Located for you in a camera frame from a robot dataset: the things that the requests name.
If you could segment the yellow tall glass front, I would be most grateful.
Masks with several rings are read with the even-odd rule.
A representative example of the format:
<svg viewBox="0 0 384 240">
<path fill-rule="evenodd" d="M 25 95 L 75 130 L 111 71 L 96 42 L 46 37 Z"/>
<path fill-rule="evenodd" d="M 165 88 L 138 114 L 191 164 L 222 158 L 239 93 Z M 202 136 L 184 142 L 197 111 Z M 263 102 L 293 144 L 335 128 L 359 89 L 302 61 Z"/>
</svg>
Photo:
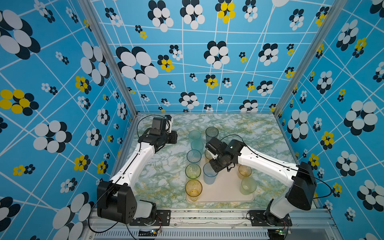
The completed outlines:
<svg viewBox="0 0 384 240">
<path fill-rule="evenodd" d="M 196 180 L 196 179 L 189 180 L 186 183 L 185 191 L 187 194 L 187 199 L 189 201 L 195 202 L 198 200 L 199 196 L 203 191 L 203 185 L 199 180 Z"/>
</svg>

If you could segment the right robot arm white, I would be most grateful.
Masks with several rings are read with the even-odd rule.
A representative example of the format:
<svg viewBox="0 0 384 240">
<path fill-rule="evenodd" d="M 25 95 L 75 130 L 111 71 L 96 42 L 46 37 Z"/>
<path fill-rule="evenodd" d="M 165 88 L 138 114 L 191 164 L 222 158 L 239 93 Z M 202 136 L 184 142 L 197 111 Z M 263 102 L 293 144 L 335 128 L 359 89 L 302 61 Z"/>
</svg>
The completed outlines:
<svg viewBox="0 0 384 240">
<path fill-rule="evenodd" d="M 232 164 L 240 164 L 261 171 L 288 187 L 285 193 L 270 201 L 264 212 L 264 218 L 269 222 L 284 219 L 294 210 L 309 211 L 312 208 L 317 181 L 309 164 L 280 161 L 238 140 L 226 144 L 211 138 L 206 149 L 213 157 L 210 165 L 216 173 Z"/>
</svg>

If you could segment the grey tall glass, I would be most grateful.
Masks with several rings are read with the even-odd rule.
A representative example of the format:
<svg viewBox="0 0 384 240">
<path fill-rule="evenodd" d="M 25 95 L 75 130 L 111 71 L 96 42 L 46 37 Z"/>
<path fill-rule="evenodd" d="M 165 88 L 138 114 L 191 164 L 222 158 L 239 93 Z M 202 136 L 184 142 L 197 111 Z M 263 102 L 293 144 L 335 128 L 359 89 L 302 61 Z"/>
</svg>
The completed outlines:
<svg viewBox="0 0 384 240">
<path fill-rule="evenodd" d="M 208 143 L 212 138 L 216 138 L 219 135 L 219 130 L 216 127 L 208 127 L 205 133 L 206 143 Z"/>
</svg>

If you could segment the yellow tall glass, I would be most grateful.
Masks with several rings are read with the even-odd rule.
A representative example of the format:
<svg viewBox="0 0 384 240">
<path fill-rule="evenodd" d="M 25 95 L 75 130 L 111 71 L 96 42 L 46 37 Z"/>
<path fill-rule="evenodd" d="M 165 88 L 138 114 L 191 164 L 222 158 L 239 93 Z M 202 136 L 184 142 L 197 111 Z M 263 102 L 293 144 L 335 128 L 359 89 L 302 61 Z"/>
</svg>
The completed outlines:
<svg viewBox="0 0 384 240">
<path fill-rule="evenodd" d="M 208 150 L 205 150 L 205 158 L 206 158 L 207 160 L 211 160 L 211 159 L 213 159 L 212 154 L 211 154 Z"/>
<path fill-rule="evenodd" d="M 187 199 L 189 201 L 195 202 L 198 200 L 199 196 L 203 191 L 203 185 L 199 180 L 196 180 L 196 179 L 189 180 L 186 183 L 185 191 L 187 194 Z"/>
</svg>

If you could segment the short green cup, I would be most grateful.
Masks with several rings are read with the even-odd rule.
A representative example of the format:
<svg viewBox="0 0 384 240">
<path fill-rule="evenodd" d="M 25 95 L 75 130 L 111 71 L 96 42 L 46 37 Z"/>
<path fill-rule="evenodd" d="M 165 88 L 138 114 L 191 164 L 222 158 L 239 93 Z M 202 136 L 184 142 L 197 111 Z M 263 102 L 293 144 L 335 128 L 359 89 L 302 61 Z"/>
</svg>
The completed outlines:
<svg viewBox="0 0 384 240">
<path fill-rule="evenodd" d="M 243 195 L 250 195 L 256 191 L 257 187 L 258 187 L 257 181 L 251 177 L 247 177 L 242 179 L 242 182 L 240 185 L 240 192 Z"/>
</svg>

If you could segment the teal dimpled tall cup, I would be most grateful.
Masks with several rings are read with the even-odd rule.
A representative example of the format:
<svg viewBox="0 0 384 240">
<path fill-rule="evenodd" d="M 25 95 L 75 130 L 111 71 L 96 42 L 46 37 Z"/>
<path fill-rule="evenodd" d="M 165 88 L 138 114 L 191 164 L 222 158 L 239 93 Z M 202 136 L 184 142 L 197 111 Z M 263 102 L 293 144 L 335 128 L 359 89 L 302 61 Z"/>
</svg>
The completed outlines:
<svg viewBox="0 0 384 240">
<path fill-rule="evenodd" d="M 192 130 L 188 134 L 189 141 L 190 143 L 195 141 L 195 140 L 200 140 L 201 139 L 201 132 L 198 130 Z"/>
<path fill-rule="evenodd" d="M 191 142 L 191 148 L 192 150 L 197 150 L 201 154 L 204 153 L 205 145 L 202 140 L 194 140 Z"/>
</svg>

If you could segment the blue clear tall glass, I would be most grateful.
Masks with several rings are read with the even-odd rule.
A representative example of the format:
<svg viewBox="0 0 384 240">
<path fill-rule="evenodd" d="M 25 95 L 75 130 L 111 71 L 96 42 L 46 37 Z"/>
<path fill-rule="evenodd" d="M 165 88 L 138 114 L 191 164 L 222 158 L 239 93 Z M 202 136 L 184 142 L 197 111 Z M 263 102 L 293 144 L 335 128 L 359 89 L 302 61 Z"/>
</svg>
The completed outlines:
<svg viewBox="0 0 384 240">
<path fill-rule="evenodd" d="M 202 159 L 202 154 L 198 150 L 190 150 L 187 153 L 187 161 L 190 164 L 199 164 Z"/>
</svg>

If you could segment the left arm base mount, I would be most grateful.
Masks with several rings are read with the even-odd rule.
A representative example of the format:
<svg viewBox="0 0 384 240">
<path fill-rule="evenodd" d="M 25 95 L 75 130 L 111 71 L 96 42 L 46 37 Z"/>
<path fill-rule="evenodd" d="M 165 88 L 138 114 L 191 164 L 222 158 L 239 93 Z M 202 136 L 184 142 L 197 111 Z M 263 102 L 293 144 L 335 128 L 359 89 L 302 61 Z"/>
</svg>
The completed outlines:
<svg viewBox="0 0 384 240">
<path fill-rule="evenodd" d="M 150 213 L 148 218 L 136 218 L 130 223 L 130 226 L 160 227 L 169 226 L 171 220 L 171 210 L 156 210 Z"/>
</svg>

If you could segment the short yellow cup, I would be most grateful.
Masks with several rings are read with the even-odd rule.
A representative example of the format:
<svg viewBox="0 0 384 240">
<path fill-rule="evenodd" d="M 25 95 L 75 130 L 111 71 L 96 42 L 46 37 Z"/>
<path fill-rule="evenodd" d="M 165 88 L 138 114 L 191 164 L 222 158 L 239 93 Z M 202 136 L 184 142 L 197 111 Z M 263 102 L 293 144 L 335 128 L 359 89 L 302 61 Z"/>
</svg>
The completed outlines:
<svg viewBox="0 0 384 240">
<path fill-rule="evenodd" d="M 250 177 L 252 174 L 252 168 L 245 166 L 245 165 L 239 165 L 238 167 L 238 177 L 242 180 L 244 178 Z"/>
</svg>

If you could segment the green tall glass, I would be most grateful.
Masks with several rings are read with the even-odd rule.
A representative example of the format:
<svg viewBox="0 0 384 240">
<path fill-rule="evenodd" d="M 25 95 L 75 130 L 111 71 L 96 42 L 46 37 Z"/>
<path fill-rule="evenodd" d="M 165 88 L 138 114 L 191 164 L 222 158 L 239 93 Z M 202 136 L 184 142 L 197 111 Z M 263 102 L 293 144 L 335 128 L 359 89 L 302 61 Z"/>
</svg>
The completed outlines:
<svg viewBox="0 0 384 240">
<path fill-rule="evenodd" d="M 187 179 L 195 180 L 198 179 L 201 175 L 202 171 L 198 164 L 189 164 L 185 169 L 185 174 Z"/>
</svg>

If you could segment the teal dimpled tall cup front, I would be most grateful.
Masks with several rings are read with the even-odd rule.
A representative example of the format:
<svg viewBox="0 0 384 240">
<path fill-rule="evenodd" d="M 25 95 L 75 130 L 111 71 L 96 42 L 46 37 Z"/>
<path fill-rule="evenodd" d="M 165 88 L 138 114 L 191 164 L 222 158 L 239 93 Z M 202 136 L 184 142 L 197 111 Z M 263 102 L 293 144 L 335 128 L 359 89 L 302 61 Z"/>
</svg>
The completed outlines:
<svg viewBox="0 0 384 240">
<path fill-rule="evenodd" d="M 201 154 L 204 153 L 205 145 L 202 140 L 194 140 L 191 142 L 191 148 L 192 150 L 197 150 Z"/>
</svg>

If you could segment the blue tall dimpled cup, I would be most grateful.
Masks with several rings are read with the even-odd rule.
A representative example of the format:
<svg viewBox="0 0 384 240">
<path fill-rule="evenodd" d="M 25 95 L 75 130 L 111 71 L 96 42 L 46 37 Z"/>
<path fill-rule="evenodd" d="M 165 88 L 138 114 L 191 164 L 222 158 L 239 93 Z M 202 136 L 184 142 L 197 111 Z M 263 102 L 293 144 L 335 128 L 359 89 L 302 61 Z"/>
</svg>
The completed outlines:
<svg viewBox="0 0 384 240">
<path fill-rule="evenodd" d="M 203 167 L 203 173 L 204 173 L 204 182 L 205 184 L 207 185 L 212 185 L 215 180 L 216 180 L 216 177 L 218 175 L 218 173 L 216 173 L 214 171 L 214 169 L 212 168 L 212 166 L 210 165 L 210 163 L 206 163 Z"/>
</svg>

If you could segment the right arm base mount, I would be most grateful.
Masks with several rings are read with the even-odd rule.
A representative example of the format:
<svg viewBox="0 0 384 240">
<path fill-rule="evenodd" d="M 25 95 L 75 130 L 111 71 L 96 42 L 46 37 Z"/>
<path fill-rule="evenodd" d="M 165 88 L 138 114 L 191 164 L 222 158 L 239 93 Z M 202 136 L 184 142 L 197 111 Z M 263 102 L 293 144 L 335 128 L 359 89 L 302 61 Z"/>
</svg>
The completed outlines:
<svg viewBox="0 0 384 240">
<path fill-rule="evenodd" d="M 251 222 L 252 227 L 291 227 L 292 221 L 289 215 L 283 219 L 274 216 L 266 217 L 264 210 L 249 210 L 246 213 L 246 219 Z"/>
</svg>

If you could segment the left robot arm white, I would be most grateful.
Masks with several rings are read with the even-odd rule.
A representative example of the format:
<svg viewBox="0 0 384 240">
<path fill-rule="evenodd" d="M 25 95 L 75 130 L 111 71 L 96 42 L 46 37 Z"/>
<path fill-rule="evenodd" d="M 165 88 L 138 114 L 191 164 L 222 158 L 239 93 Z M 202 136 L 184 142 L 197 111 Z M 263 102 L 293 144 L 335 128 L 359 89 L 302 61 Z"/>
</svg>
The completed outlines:
<svg viewBox="0 0 384 240">
<path fill-rule="evenodd" d="M 170 115 L 154 116 L 152 126 L 138 138 L 133 154 L 109 180 L 97 187 L 98 217 L 123 224 L 133 220 L 150 225 L 156 221 L 157 206 L 153 202 L 137 200 L 133 188 L 148 161 L 167 144 L 177 143 L 177 132 L 172 130 Z"/>
</svg>

